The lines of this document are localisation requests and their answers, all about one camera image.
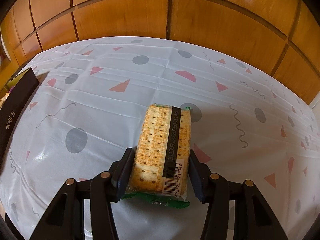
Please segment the green edged cracker packet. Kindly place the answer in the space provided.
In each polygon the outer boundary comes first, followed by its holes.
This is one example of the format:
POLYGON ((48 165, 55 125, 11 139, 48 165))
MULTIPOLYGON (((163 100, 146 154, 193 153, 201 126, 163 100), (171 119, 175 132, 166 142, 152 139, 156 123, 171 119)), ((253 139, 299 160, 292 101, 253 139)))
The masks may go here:
POLYGON ((183 209, 191 141, 189 108, 153 104, 146 111, 125 199, 183 209))

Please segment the gold metal tin box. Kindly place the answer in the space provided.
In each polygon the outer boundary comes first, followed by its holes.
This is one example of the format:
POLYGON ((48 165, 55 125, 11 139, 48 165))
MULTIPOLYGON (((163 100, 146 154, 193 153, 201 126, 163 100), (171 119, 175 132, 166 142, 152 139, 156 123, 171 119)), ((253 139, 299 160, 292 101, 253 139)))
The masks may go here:
POLYGON ((12 79, 16 80, 17 83, 1 107, 1 161, 18 117, 39 85, 32 68, 26 69, 12 79))

